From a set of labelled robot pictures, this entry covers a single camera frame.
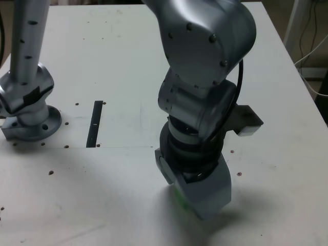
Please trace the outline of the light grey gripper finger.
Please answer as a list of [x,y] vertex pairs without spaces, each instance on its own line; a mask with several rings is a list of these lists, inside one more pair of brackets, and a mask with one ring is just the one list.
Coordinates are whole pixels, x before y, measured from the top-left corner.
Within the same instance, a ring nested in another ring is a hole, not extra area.
[[183,204],[201,220],[218,214],[232,196],[231,175],[224,157],[220,155],[212,164],[209,169],[181,172],[159,156],[159,170],[167,183],[173,185]]

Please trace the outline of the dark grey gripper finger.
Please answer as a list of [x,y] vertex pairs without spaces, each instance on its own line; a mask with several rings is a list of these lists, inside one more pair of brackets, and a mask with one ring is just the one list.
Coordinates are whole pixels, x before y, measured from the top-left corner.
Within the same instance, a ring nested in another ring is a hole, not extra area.
[[161,163],[161,150],[160,150],[160,148],[158,148],[158,149],[155,150],[155,160],[156,160],[156,165],[157,165],[159,171],[161,172],[161,174],[163,175],[163,177],[165,179],[167,179],[166,173],[165,173],[165,171],[163,169],[163,166],[162,166],[162,163]]

